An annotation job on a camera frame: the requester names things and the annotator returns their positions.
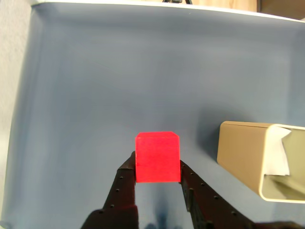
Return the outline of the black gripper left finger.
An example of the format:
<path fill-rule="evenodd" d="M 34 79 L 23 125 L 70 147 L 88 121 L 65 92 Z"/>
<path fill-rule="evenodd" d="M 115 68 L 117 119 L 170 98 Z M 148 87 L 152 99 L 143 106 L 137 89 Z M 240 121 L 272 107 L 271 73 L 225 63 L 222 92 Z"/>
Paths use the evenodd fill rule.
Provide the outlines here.
<path fill-rule="evenodd" d="M 135 152 L 117 169 L 112 187 L 101 209 L 90 213 L 83 229 L 137 229 L 135 204 Z"/>

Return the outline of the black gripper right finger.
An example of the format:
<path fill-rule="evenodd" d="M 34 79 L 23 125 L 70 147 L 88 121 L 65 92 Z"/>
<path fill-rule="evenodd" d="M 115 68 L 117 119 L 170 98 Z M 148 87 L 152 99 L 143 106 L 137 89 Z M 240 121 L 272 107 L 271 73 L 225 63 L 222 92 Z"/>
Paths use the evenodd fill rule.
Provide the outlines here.
<path fill-rule="evenodd" d="M 223 199 L 183 161 L 180 184 L 195 229 L 255 228 L 254 222 Z"/>

